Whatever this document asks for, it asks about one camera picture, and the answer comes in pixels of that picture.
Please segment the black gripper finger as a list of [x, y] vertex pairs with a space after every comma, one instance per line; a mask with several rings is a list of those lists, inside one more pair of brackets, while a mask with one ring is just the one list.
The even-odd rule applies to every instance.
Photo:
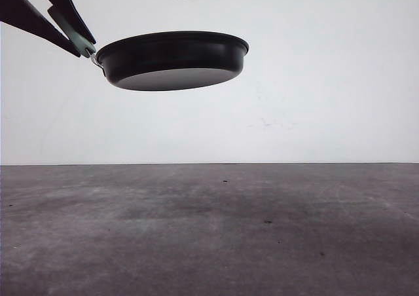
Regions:
[[80, 52], [28, 0], [1, 0], [1, 21], [41, 37], [76, 57]]
[[96, 40], [82, 20], [80, 14], [76, 10], [72, 0], [49, 0], [52, 6], [60, 12], [69, 24], [84, 38], [88, 39], [92, 44], [96, 44]]

